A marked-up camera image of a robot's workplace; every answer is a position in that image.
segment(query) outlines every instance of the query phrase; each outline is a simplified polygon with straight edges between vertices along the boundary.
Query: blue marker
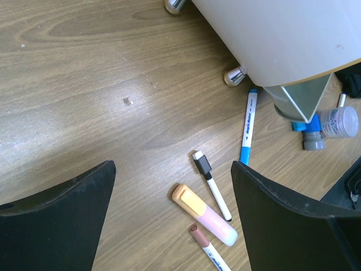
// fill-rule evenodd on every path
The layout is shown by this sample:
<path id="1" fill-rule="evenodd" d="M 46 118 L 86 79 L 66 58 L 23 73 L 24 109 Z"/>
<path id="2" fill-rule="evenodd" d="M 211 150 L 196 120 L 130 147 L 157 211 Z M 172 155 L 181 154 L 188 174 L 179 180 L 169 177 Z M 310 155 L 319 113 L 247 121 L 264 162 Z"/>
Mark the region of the blue marker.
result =
<path id="1" fill-rule="evenodd" d="M 254 117 L 256 115 L 257 89 L 251 89 L 248 94 L 246 117 L 244 121 L 243 140 L 240 161 L 248 165 L 250 156 L 250 144 L 252 141 Z"/>

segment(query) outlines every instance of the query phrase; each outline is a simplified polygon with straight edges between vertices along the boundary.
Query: marker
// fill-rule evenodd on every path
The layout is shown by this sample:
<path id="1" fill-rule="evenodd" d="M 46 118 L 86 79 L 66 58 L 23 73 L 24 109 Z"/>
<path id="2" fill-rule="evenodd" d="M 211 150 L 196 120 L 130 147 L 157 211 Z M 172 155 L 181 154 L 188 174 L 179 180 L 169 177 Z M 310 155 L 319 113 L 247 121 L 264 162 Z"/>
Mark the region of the marker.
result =
<path id="1" fill-rule="evenodd" d="M 345 100 L 346 100 L 346 93 L 342 93 L 342 94 L 340 95 L 339 100 L 338 100 L 338 105 L 337 105 L 337 107 L 344 107 L 344 105 L 345 105 Z"/>
<path id="2" fill-rule="evenodd" d="M 237 232 L 186 185 L 178 185 L 172 199 L 227 246 L 233 246 Z"/>
<path id="3" fill-rule="evenodd" d="M 193 225 L 190 228 L 190 233 L 196 239 L 197 243 L 203 248 L 207 256 L 212 260 L 213 264 L 219 271 L 231 271 L 226 262 L 222 259 L 220 254 L 215 250 L 212 244 L 208 241 L 204 233 L 198 228 L 197 225 Z"/>
<path id="4" fill-rule="evenodd" d="M 217 204 L 219 206 L 219 209 L 221 209 L 224 219 L 227 222 L 231 222 L 232 215 L 226 205 L 226 202 L 224 202 L 221 192 L 219 192 L 219 189 L 218 189 L 217 185 L 215 184 L 212 175 L 210 174 L 210 171 L 212 170 L 212 168 L 210 167 L 207 157 L 205 157 L 205 155 L 203 155 L 203 153 L 201 151 L 196 152 L 192 156 L 193 156 L 194 162 L 196 163 L 196 165 L 198 167 L 199 172 L 207 180 L 210 191 L 212 191 L 212 194 L 215 198 L 215 201 L 217 202 Z"/>
<path id="5" fill-rule="evenodd" d="M 252 141 L 254 117 L 256 115 L 257 89 L 251 89 L 248 94 L 248 104 L 244 121 L 243 140 L 239 160 L 248 165 L 250 156 L 250 144 Z"/>

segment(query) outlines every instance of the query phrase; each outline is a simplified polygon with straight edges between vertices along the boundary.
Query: wooden table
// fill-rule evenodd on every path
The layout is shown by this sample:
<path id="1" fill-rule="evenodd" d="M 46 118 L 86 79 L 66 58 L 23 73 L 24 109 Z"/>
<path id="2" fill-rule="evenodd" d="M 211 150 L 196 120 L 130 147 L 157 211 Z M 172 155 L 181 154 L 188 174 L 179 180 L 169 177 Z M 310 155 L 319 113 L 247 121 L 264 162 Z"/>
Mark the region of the wooden table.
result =
<path id="1" fill-rule="evenodd" d="M 169 199 L 186 183 L 219 211 L 191 159 L 202 150 L 234 216 L 233 247 L 207 236 L 232 270 L 250 270 L 232 191 L 246 80 L 189 3 L 161 0 L 4 0 L 0 7 L 0 204 L 114 160 L 117 179 L 94 270 L 213 270 L 187 233 L 194 220 Z M 320 108 L 337 104 L 336 80 Z M 361 112 L 361 103 L 347 100 Z M 361 135 L 302 151 L 301 134 L 261 93 L 250 166 L 320 199 L 360 156 Z"/>

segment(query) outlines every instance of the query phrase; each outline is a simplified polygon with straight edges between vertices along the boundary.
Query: wooden surface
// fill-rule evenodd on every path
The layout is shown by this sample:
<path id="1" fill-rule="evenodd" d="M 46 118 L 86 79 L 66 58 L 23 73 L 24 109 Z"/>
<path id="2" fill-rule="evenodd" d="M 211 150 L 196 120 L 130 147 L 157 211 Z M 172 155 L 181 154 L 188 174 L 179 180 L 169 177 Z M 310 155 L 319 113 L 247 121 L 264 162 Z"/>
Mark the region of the wooden surface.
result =
<path id="1" fill-rule="evenodd" d="M 0 57 L 0 204 L 114 160 L 93 269 L 214 270 L 187 233 L 194 220 L 168 198 L 186 183 L 219 212 L 190 157 L 202 150 L 239 232 L 233 247 L 207 236 L 232 270 L 250 270 L 230 168 L 252 84 L 223 83 L 236 63 L 192 4 L 172 17 L 161 0 L 5 0 Z M 320 108 L 338 95 L 333 80 Z M 252 168 L 320 199 L 359 157 L 361 135 L 326 145 L 302 151 L 259 95 Z"/>

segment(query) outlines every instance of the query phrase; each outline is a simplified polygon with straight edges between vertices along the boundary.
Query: orange cap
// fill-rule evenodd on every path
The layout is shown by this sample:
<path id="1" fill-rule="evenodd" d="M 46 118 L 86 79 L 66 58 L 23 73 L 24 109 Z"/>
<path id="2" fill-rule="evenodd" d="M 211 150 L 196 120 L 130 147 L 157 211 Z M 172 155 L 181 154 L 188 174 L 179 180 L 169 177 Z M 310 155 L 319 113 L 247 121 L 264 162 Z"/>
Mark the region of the orange cap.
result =
<path id="1" fill-rule="evenodd" d="M 171 198 L 191 216 L 204 215 L 207 205 L 186 185 L 178 185 Z"/>

